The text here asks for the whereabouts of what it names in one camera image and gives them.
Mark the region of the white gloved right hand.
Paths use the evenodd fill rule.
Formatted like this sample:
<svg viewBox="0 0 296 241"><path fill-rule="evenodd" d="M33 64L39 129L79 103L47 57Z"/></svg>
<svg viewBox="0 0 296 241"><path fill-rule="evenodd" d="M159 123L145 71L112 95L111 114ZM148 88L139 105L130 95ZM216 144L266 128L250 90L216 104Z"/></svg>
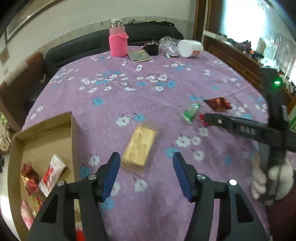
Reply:
<svg viewBox="0 0 296 241"><path fill-rule="evenodd" d="M272 181L278 179L279 170L280 179L278 183L277 194L275 195L276 200L281 200L288 195L290 190L293 187L294 178L293 178L293 168L289 162L289 159L286 157L282 166L274 166L270 168L268 174L266 175L262 168L260 167L260 157L256 153L252 161L252 173L253 173L253 182L251 185L251 193L254 199L259 199L260 195L266 193L266 182L267 178Z"/></svg>

